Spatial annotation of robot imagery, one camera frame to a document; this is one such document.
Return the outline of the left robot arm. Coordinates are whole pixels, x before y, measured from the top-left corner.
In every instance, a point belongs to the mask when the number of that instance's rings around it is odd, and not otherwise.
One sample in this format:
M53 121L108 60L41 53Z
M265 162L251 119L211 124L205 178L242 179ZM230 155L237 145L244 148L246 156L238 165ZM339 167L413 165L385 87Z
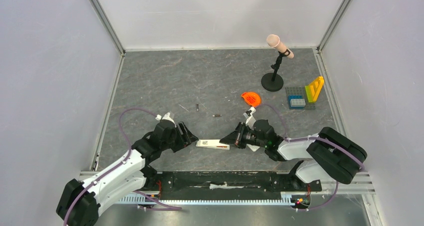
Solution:
M118 160L95 175L64 186L56 208L65 226L93 226L115 202L139 189L152 190L157 171L149 164L163 151L174 153L199 140L181 121L162 119Z

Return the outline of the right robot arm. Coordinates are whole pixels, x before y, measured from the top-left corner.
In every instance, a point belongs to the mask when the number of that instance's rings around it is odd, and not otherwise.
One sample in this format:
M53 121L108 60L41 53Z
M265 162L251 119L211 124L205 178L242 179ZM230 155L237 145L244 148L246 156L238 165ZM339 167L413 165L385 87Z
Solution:
M240 122L235 130L220 139L220 143L239 149L247 146L264 148L273 161L300 159L300 165L289 175L289 185L302 190L316 180L332 179L348 185L364 169L367 152L331 127L299 138L283 138L265 119L252 126Z

